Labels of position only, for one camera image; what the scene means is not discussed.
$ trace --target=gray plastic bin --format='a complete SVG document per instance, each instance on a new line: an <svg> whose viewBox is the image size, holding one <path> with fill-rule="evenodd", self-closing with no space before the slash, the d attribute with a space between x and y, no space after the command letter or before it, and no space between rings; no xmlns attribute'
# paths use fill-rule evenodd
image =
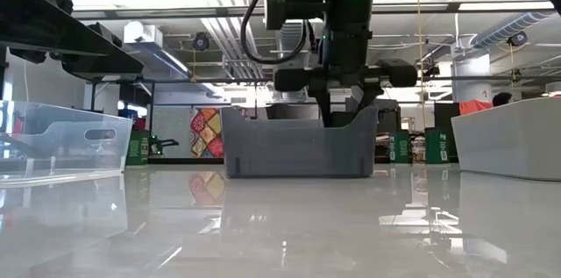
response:
<svg viewBox="0 0 561 278"><path fill-rule="evenodd" d="M226 175L239 177L367 177L373 173L378 111L363 109L351 124L320 120L246 120L222 108Z"/></svg>

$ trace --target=black cable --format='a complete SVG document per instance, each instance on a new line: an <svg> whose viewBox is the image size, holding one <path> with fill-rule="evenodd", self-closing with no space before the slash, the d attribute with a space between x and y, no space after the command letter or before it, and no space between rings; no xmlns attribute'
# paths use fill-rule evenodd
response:
<svg viewBox="0 0 561 278"><path fill-rule="evenodd" d="M316 34L314 33L314 26L306 20L306 28L308 29L308 41L310 47L314 48L316 46Z"/></svg>
<svg viewBox="0 0 561 278"><path fill-rule="evenodd" d="M242 48L244 49L245 54L247 55L247 57L254 61L257 62L259 64L282 64L282 63L286 63L288 61L291 61L293 58L296 57L296 55L298 55L300 53L300 51L304 48L304 46L306 45L306 23L302 23L302 36L300 37L300 43L298 43L298 46L296 46L296 48L289 54L286 56L283 56L282 58L279 59L273 59L273 58L260 58L258 56L256 56L255 54L253 54L251 52L251 50L249 49L249 47L247 46L247 33L246 33L246 29L247 29L247 24L249 22L249 18L251 17L253 10L255 10L255 6L257 5L257 2L259 0L252 0L252 2L250 3L249 7L247 8L247 11L245 12L244 15L244 19L242 20L242 27L241 27L241 33L240 33L240 42L242 44Z"/></svg>

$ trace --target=black metal frame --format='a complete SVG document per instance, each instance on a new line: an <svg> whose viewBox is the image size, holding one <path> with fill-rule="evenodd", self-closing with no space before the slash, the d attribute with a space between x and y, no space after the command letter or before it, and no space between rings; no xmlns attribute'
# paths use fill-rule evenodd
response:
<svg viewBox="0 0 561 278"><path fill-rule="evenodd" d="M8 55L8 47L0 46L0 100L4 99L4 74L8 67L6 56Z"/></svg>
<svg viewBox="0 0 561 278"><path fill-rule="evenodd" d="M542 1L467 1L467 2L434 2L421 3L421 14L481 14L481 13L524 13L529 11L555 11L553 8L521 8L516 10L462 10L462 4L504 4L504 3L538 4ZM73 16L79 20L146 20L146 19L188 19L188 18L241 18L247 11L247 6L224 7L195 7L167 10L136 9L136 10L94 10L74 11ZM372 15L416 15L417 3L383 3L373 4ZM257 6L253 11L254 17L265 16L265 7Z"/></svg>
<svg viewBox="0 0 561 278"><path fill-rule="evenodd" d="M482 76L445 76L445 77L429 77L425 78L424 81L512 81L513 77L509 75L482 75ZM517 81L520 80L548 80L548 81L561 81L561 75L518 75L516 77ZM252 78L252 79L203 79L203 80L137 80L137 81L111 81L111 82L93 82L91 90L91 110L94 110L96 104L96 86L98 84L110 83L110 84L135 84L138 82L150 83L152 95L150 98L150 111L149 111L149 129L150 135L153 134L153 110L154 98L156 95L156 84L174 84L174 83L259 83L259 82L271 82L271 78ZM420 101L412 102L401 102L401 103L422 103ZM291 103L292 105L315 105L316 103ZM224 107L231 106L230 103L159 103L158 106L185 106L185 107L196 107L196 106L208 106L208 107ZM149 164L209 164L209 165L220 165L224 163L224 159L193 159L193 158L153 158L149 159Z"/></svg>

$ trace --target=ceiling beam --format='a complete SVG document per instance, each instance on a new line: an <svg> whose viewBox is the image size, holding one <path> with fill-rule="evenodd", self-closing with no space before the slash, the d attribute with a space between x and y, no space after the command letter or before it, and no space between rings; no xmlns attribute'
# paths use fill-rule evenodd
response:
<svg viewBox="0 0 561 278"><path fill-rule="evenodd" d="M422 14L456 14L456 13L524 13L529 11L554 11L549 7L539 7L542 1L516 1L509 2L510 4L519 3L521 8L501 8L501 4L505 2L463 2L458 5L458 2L450 3L422 3ZM470 7L462 9L461 5L475 6L478 4L494 4L495 9L477 9L477 7ZM244 16L247 6L222 6L222 7L197 7L197 8L182 8L182 9L142 9L142 10L86 10L81 11L76 7L72 16L79 20L142 20L142 19L162 19L162 18L241 18ZM418 12L417 3L386 3L386 4L373 4L373 15L400 15L409 14L415 15ZM254 17L265 16L265 7L263 5L257 6L252 14Z"/></svg>

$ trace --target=clear plastic bin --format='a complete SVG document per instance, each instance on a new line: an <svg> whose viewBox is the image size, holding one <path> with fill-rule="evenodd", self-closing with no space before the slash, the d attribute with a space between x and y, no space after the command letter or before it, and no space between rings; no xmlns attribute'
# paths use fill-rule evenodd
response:
<svg viewBox="0 0 561 278"><path fill-rule="evenodd" d="M130 119L42 103L0 101L4 179L122 171Z"/></svg>
<svg viewBox="0 0 561 278"><path fill-rule="evenodd" d="M367 177L373 173L378 110L363 109L341 128L320 120L246 120L222 108L224 165L239 177Z"/></svg>

